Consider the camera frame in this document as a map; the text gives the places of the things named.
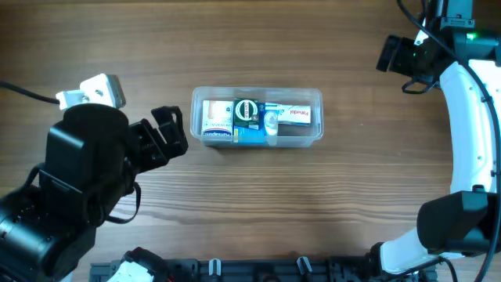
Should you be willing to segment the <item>blue yellow VapoDrops box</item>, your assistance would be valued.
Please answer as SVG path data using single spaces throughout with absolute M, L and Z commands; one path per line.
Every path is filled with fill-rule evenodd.
M 235 144 L 263 144 L 265 143 L 265 130 L 236 126 L 233 129 L 232 142 Z

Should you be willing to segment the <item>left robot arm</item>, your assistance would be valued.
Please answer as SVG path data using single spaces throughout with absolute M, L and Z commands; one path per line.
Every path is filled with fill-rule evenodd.
M 95 243 L 124 196 L 141 197 L 141 173 L 186 153 L 177 106 L 130 123 L 120 110 L 82 104 L 69 108 L 47 135 L 45 160 L 1 200 L 1 278 L 60 281 Z

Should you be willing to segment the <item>white green small box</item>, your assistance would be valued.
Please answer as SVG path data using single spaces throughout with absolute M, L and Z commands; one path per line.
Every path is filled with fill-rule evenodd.
M 283 125 L 309 126 L 312 121 L 310 106 L 266 103 L 265 109 L 274 110 L 278 115 L 278 122 Z

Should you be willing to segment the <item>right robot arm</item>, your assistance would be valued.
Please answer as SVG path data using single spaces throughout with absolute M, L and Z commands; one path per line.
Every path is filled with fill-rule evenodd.
M 453 152 L 449 194 L 423 204 L 409 232 L 376 247 L 380 271 L 400 276 L 483 255 L 485 275 L 500 251 L 499 38 L 454 26 L 420 40 L 391 35 L 377 69 L 442 90 Z

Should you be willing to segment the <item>dark green round-logo box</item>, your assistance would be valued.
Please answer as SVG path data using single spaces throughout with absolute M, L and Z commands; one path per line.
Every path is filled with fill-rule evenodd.
M 233 124 L 259 130 L 262 111 L 257 99 L 235 98 L 233 101 Z

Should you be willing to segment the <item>Hansaplast plaster box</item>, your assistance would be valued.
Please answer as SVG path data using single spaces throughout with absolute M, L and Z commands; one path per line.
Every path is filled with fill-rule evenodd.
M 204 100 L 201 132 L 203 136 L 231 136 L 233 101 Z

